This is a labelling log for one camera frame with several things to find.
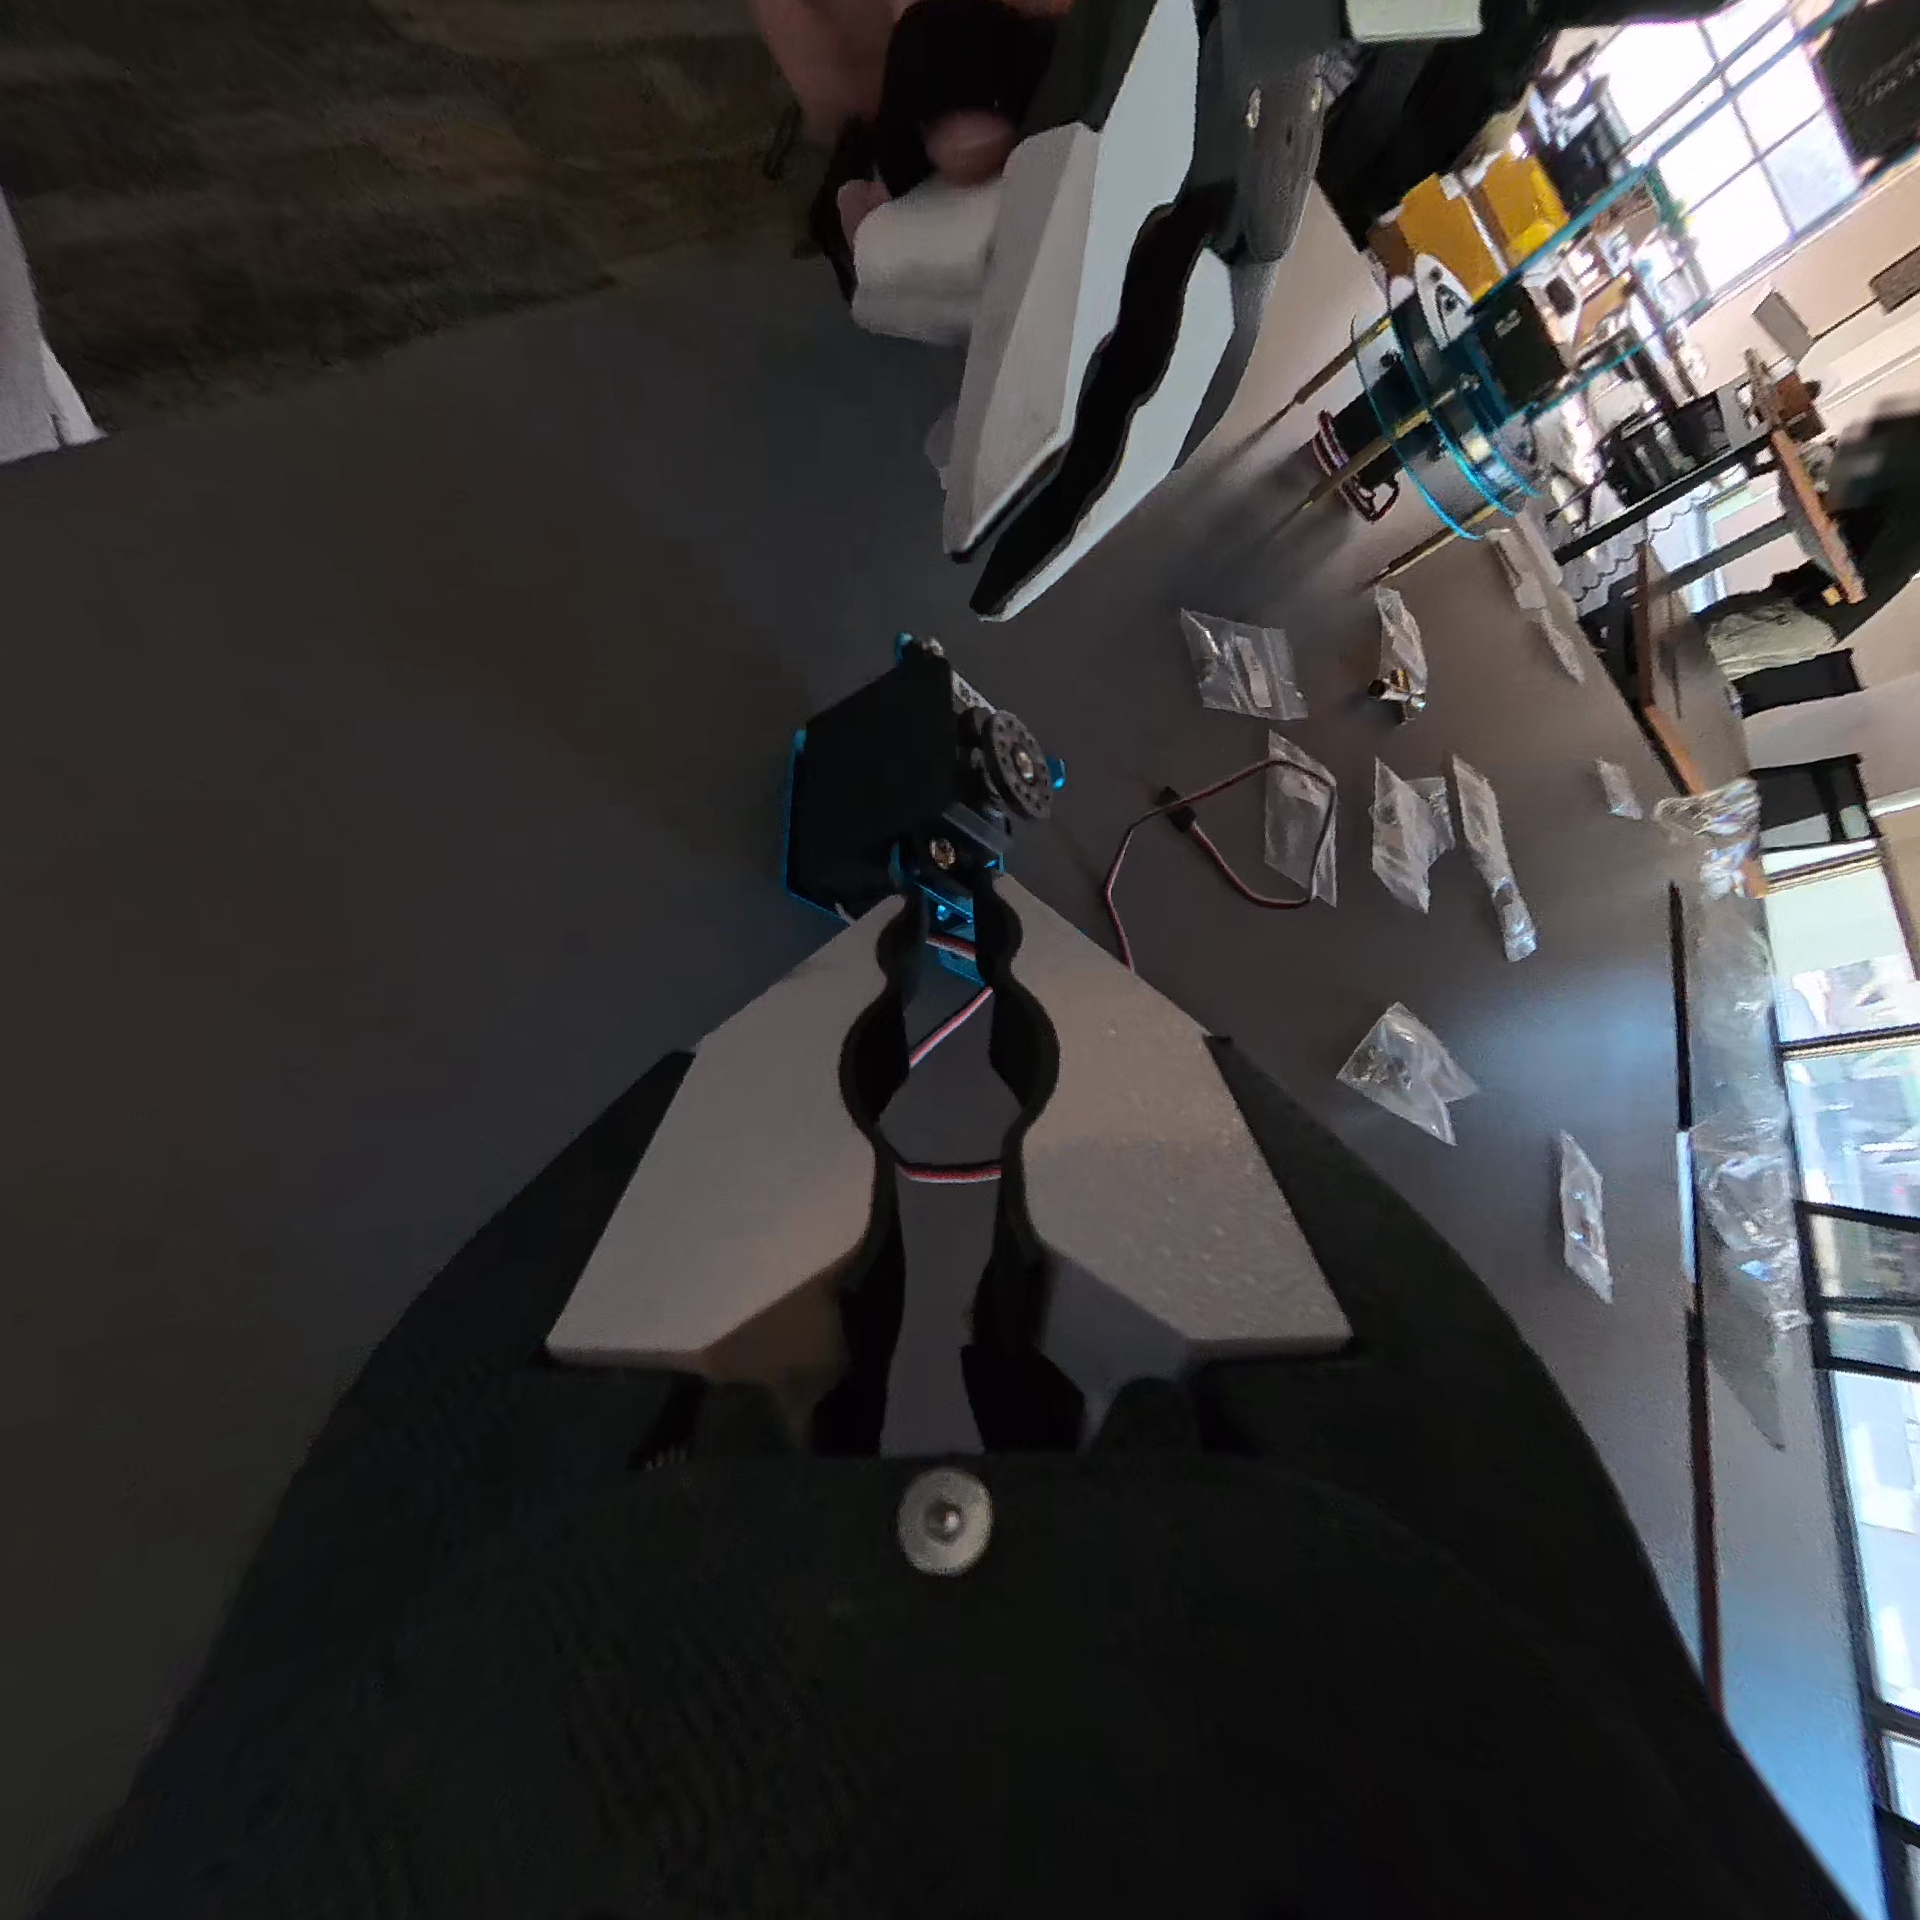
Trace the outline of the person's white top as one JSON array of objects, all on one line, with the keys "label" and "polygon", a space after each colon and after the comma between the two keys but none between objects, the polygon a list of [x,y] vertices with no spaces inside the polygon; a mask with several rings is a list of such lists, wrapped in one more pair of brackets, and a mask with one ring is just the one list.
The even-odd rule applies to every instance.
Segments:
[{"label": "person's white top", "polygon": [[103,438],[45,340],[31,267],[1,199],[1,464]]}]

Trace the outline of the small clear bag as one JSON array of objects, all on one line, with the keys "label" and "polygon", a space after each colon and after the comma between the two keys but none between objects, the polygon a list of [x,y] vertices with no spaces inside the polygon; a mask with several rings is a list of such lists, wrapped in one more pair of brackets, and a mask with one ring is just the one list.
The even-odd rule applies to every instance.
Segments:
[{"label": "small clear bag", "polygon": [[1567,1131],[1559,1131],[1553,1150],[1563,1267],[1589,1295],[1608,1306],[1616,1284],[1604,1235],[1599,1171]]}]

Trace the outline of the servo with blue bracket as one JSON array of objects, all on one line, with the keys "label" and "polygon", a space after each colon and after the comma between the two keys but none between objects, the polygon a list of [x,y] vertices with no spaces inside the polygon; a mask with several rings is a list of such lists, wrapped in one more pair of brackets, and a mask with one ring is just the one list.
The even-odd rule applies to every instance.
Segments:
[{"label": "servo with blue bracket", "polygon": [[925,907],[931,959],[977,985],[974,890],[1048,819],[1062,759],[966,682],[935,639],[796,734],[783,778],[783,890],[853,924],[896,896]]}]

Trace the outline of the black mesh chair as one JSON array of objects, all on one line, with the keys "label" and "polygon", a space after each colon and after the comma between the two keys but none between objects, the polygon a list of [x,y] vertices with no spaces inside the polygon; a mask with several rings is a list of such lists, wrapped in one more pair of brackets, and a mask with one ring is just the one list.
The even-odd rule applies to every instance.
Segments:
[{"label": "black mesh chair", "polygon": [[1815,1356],[1849,1374],[1918,1379],[1918,1218],[1801,1202]]},{"label": "black mesh chair", "polygon": [[1881,838],[1857,754],[1763,767],[1755,788],[1764,856],[1849,848]]}]

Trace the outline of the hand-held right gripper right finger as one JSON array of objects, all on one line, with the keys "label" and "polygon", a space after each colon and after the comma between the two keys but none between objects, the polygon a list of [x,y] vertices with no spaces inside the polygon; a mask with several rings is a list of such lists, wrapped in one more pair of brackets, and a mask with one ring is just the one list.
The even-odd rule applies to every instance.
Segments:
[{"label": "hand-held right gripper right finger", "polygon": [[1228,1074],[1175,1002],[1015,881],[976,892],[1015,1100],[966,1334],[982,1433],[1093,1433],[1139,1380],[1353,1339]]}]

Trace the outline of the yellow box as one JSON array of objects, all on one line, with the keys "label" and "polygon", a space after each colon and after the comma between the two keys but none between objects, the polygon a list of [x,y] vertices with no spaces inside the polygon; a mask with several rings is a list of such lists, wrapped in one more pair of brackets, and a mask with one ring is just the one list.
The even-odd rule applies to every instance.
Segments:
[{"label": "yellow box", "polygon": [[1531,154],[1502,148],[1463,177],[1413,185],[1372,226],[1367,250],[1389,280],[1408,280],[1428,256],[1477,300],[1566,225],[1567,208],[1544,168]]}]

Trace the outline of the dark grey desk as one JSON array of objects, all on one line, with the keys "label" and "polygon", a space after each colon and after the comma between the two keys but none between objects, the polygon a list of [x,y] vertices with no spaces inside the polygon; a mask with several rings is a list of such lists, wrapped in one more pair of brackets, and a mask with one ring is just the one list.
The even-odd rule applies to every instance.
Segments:
[{"label": "dark grey desk", "polygon": [[[688,267],[4,471],[4,1916],[1854,1916],[1696,1668],[1659,776],[1494,562],[1414,584],[1417,778],[1542,950],[1225,898],[1173,604],[1249,567],[1357,823],[1353,543],[1255,484],[1001,627],[932,556],[947,367]],[[848,924],[792,734],[935,639],[1064,785],[1005,872],[1206,1030],[1350,1344],[981,1431],[1016,1104],[918,902],[875,1454],[551,1360],[688,1056]],[[1444,1145],[1336,1083],[1400,1002]],[[1563,1267],[1556,1137],[1616,1296]]]}]

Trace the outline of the crumpled clear plastic film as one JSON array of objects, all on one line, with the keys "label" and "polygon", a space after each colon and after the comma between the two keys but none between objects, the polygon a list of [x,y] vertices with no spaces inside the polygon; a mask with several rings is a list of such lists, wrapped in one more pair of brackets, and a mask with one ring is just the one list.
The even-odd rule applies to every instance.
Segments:
[{"label": "crumpled clear plastic film", "polygon": [[1724,1284],[1772,1334],[1805,1323],[1792,1120],[1759,912],[1752,776],[1664,800],[1678,858],[1696,1223]]}]

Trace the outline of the long clear screw bag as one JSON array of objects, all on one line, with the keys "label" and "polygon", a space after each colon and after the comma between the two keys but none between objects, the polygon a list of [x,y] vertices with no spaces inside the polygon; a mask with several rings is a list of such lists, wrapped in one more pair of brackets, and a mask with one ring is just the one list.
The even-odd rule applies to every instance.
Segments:
[{"label": "long clear screw bag", "polygon": [[1503,816],[1489,779],[1459,754],[1452,761],[1461,831],[1488,892],[1503,959],[1518,966],[1539,951],[1539,930],[1503,841]]}]

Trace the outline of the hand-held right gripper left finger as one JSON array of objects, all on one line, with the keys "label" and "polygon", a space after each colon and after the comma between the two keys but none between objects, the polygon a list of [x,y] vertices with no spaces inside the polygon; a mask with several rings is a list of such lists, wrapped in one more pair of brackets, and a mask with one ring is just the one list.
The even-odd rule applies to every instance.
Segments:
[{"label": "hand-held right gripper left finger", "polygon": [[918,978],[920,905],[886,902],[691,1051],[551,1360],[753,1385],[814,1450],[879,1450],[904,1306],[879,1118]]}]

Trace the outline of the person's left hand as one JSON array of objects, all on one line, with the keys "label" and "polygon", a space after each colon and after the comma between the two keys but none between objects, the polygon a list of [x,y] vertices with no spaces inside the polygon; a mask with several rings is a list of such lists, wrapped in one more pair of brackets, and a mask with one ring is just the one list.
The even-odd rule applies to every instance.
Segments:
[{"label": "person's left hand", "polygon": [[807,138],[822,204],[853,233],[937,178],[1003,170],[1051,62],[1068,3],[753,3]]}]

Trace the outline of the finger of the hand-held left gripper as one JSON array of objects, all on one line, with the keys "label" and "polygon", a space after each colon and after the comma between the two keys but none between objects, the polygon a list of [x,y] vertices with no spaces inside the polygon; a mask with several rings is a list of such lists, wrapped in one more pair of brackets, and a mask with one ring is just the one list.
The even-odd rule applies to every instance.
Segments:
[{"label": "finger of the hand-held left gripper", "polygon": [[1020,615],[1167,481],[1197,428],[1236,332],[1231,270],[1204,225],[1151,225],[1119,283],[1119,314],[1093,351],[1062,452],[992,543],[976,618]]},{"label": "finger of the hand-held left gripper", "polygon": [[[947,468],[944,552],[968,558],[1072,444],[1096,352],[1119,321],[1141,231],[1193,166],[1201,32],[1191,3],[1073,6],[1057,78],[1078,115],[1023,135],[966,351]],[[1069,71],[1068,58],[1091,56]]]}]

